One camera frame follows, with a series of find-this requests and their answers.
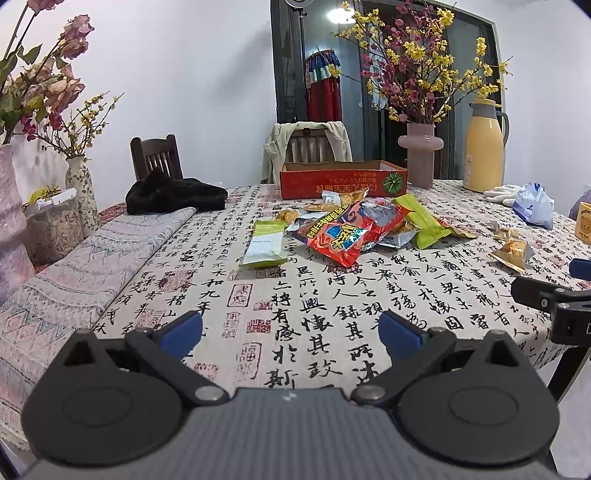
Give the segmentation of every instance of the blue gripper pad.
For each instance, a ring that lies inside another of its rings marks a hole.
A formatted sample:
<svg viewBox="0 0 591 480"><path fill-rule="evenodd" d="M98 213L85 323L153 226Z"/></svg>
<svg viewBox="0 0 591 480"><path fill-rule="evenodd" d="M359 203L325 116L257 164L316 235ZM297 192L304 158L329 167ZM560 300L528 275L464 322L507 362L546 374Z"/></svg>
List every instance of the blue gripper pad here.
<svg viewBox="0 0 591 480"><path fill-rule="evenodd" d="M573 258L570 261L569 273L573 278L580 280L591 280L591 260L584 258Z"/></svg>
<svg viewBox="0 0 591 480"><path fill-rule="evenodd" d="M203 319L194 310L181 315L158 331L158 346L182 360L201 340Z"/></svg>
<svg viewBox="0 0 591 480"><path fill-rule="evenodd" d="M394 312L383 312L378 320L379 339L392 361L399 362L419 350L428 333Z"/></svg>

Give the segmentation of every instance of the white label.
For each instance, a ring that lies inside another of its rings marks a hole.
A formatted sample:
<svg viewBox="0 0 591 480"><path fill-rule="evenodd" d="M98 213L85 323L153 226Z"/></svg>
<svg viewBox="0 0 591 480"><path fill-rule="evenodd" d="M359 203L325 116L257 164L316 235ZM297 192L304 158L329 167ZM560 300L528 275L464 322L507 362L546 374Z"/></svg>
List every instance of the white label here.
<svg viewBox="0 0 591 480"><path fill-rule="evenodd" d="M464 183L469 184L472 179L472 155L466 155L464 163Z"/></svg>

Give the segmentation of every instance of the flower arrangement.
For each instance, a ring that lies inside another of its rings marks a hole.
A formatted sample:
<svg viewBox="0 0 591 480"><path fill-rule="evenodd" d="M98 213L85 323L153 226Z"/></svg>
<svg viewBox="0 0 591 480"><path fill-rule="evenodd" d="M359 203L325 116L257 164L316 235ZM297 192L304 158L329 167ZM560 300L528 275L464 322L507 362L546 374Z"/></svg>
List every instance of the flower arrangement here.
<svg viewBox="0 0 591 480"><path fill-rule="evenodd" d="M93 140L98 137L105 127L107 116L123 94L114 96L109 104L105 102L105 96L109 92L101 93L90 100L85 100L84 107L76 109L76 114L70 111L70 120L64 122L61 114L52 111L42 128L37 128L32 123L33 116L24 116L21 120L22 129L27 135L27 140L38 138L50 145L53 150L63 153L66 158L75 158L84 155L86 150L92 147Z"/></svg>
<svg viewBox="0 0 591 480"><path fill-rule="evenodd" d="M43 46L36 46L26 53L23 46L25 36L40 12L51 10L63 1L27 0L0 60L0 135L4 134L3 144L10 143L14 129L23 117L34 116L37 123L49 116L55 118L85 88L80 79L74 78L72 66L65 59L73 60L88 49L86 37L94 30L88 15L78 15L69 21L55 45L38 63ZM31 11L33 15L19 36L25 17ZM14 70L18 59L23 60L27 67L17 75Z"/></svg>
<svg viewBox="0 0 591 480"><path fill-rule="evenodd" d="M351 11L347 2L342 7ZM425 4L418 12L412 0L404 0L396 9L404 19L397 18L394 25L386 25L378 9L367 15L355 11L355 23L335 34L348 40L353 37L364 51L366 70L361 75L367 79L368 93L378 95L391 120L438 123L467 95L487 98L505 87L502 79L488 83L487 77L493 75L493 67L509 73L510 59L498 66L486 64L486 40L482 37L476 41L475 68L463 74L453 68L454 57L443 38L445 28L453 23L453 11L437 8L434 14L434 8Z"/></svg>

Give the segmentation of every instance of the tablecloth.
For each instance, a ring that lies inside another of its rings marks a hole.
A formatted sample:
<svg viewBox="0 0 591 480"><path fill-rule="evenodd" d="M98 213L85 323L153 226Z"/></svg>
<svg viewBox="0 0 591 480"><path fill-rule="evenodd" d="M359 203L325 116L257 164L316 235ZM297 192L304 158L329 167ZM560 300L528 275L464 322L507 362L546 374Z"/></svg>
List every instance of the tablecloth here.
<svg viewBox="0 0 591 480"><path fill-rule="evenodd" d="M512 210L485 202L458 181L410 192L434 214L482 236L446 238L423 251L378 247L351 268L286 239L286 264L245 271L238 262L253 221L309 202L283 201L271 185L233 189L224 211L194 215L160 248L94 330L100 338L118 337L198 310L204 337L184 363L229 392L326 384L349 392L391 364L377 330L388 309L459 338L504 329L536 368L556 358L563 347L548 338L548 315L515 304L510 285L517 273L489 256L502 242L487 223L520 222ZM591 287L568 274L572 258L591 258L572 220L555 214L552 231L529 230L537 254L527 275L575 290Z"/></svg>

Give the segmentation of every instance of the red garment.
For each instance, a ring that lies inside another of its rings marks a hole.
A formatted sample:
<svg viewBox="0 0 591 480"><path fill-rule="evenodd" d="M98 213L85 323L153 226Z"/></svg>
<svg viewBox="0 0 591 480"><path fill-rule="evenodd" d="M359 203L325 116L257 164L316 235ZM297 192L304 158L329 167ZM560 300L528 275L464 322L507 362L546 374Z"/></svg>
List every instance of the red garment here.
<svg viewBox="0 0 591 480"><path fill-rule="evenodd" d="M308 89L308 120L340 122L342 119L339 81L331 77L312 83Z"/></svg>

